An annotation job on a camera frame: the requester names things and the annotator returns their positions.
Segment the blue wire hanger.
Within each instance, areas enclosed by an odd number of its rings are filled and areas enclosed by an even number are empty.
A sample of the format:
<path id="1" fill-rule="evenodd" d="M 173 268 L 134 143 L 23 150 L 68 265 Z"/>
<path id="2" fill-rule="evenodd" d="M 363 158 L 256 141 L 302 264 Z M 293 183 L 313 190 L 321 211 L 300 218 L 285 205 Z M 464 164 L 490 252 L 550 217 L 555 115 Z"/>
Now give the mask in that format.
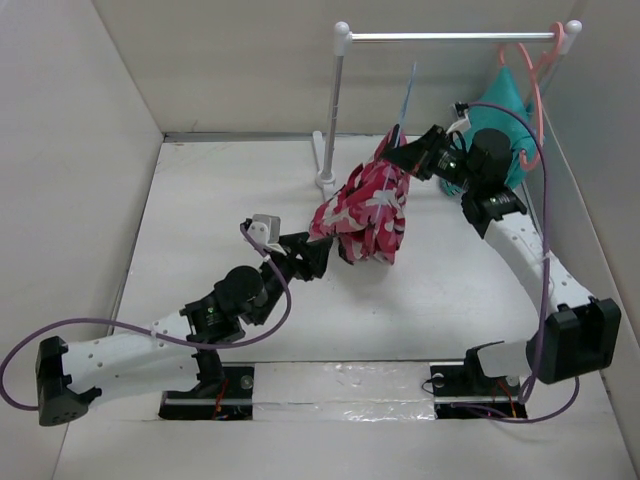
<path id="1" fill-rule="evenodd" d="M 411 67 L 409 80 L 406 87 L 405 97 L 400 109 L 400 113 L 397 118 L 397 122 L 390 131 L 389 141 L 384 147 L 383 153 L 400 146 L 401 137 L 403 135 L 403 128 L 405 125 L 405 120 L 407 115 L 407 110 L 410 102 L 410 95 L 411 95 L 414 78 L 416 74 L 416 69 L 417 69 L 417 62 L 414 62 Z M 387 189 L 389 178 L 390 178 L 390 173 L 389 173 L 390 165 L 385 158 L 381 157 L 379 162 L 376 163 L 376 166 L 379 168 L 379 173 L 382 175 L 382 183 L 378 186 L 378 188 L 375 190 L 372 196 L 373 200 L 377 205 L 377 210 L 374 215 L 374 223 L 377 226 L 379 226 L 381 230 L 385 230 L 386 232 L 391 232 L 393 228 L 393 222 L 382 219 L 382 210 L 383 208 L 388 207 L 388 200 L 390 199 L 390 195 Z"/>

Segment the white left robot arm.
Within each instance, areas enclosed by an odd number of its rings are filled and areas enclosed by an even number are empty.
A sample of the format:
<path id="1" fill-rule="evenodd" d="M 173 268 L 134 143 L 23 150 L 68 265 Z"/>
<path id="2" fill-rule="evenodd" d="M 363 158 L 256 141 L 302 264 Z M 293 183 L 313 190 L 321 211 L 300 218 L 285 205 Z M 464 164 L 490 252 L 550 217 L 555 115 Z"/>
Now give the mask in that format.
<path id="1" fill-rule="evenodd" d="M 240 231 L 261 265 L 230 270 L 208 295 L 178 312 L 96 340 L 42 340 L 35 368 L 40 425 L 70 423 L 91 407 L 146 393 L 218 393 L 225 382 L 220 351 L 268 338 L 262 333 L 248 340 L 244 328 L 264 325 L 279 300 L 290 301 L 292 280 L 321 278 L 333 243 L 330 237 L 310 240 L 306 232 L 271 240 L 265 224 L 252 220 Z"/>

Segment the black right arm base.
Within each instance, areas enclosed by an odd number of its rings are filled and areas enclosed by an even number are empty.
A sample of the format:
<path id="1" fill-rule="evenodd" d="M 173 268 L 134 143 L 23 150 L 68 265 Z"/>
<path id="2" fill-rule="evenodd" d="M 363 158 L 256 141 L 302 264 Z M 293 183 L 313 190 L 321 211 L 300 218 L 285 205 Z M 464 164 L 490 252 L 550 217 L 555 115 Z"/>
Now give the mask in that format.
<path id="1" fill-rule="evenodd" d="M 437 420 L 465 420 L 478 414 L 525 419 L 524 405 L 517 401 L 518 380 L 472 380 L 462 362 L 436 362 L 429 365 L 429 377 L 421 388 L 433 396 Z"/>

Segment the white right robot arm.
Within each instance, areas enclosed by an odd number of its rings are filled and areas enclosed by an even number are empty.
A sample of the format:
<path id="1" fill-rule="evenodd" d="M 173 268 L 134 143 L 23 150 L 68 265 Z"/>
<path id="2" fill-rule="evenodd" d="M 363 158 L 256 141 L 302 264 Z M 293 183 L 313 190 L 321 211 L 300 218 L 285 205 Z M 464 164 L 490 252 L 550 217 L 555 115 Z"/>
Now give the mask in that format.
<path id="1" fill-rule="evenodd" d="M 510 267 L 538 312 L 540 326 L 531 339 L 468 350 L 462 369 L 468 390 L 486 393 L 499 377 L 532 376 L 553 384 L 611 365 L 620 308 L 610 298 L 593 296 L 567 271 L 506 185 L 512 161 L 506 134 L 481 129 L 465 146 L 433 126 L 383 157 L 419 180 L 437 176 L 463 188 L 466 220 Z"/>

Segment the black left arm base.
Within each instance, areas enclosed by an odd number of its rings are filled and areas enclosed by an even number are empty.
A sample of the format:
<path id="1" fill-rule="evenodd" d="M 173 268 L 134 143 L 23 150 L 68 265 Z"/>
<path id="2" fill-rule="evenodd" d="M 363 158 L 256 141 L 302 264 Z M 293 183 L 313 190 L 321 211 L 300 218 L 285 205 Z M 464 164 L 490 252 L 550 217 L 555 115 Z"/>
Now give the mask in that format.
<path id="1" fill-rule="evenodd" d="M 158 416 L 173 421 L 249 421 L 253 419 L 254 364 L 224 364 L 225 381 L 213 393 L 164 392 Z"/>

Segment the pink camouflage trousers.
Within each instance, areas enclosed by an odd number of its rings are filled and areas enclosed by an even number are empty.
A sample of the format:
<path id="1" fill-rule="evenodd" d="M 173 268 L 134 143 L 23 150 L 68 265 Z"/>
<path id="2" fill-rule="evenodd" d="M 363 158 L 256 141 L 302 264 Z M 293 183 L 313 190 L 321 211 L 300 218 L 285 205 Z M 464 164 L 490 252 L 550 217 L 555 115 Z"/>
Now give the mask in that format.
<path id="1" fill-rule="evenodd" d="M 374 223 L 377 205 L 372 196 L 382 183 L 376 163 L 383 155 L 390 131 L 380 141 L 372 158 L 354 168 L 346 183 L 316 209 L 310 223 L 310 238 L 337 239 L 339 256 L 349 264 L 375 259 L 392 265 L 404 239 L 410 175 L 388 161 L 390 199 L 388 207 L 382 210 L 382 219 L 393 222 L 392 231 L 381 230 Z"/>

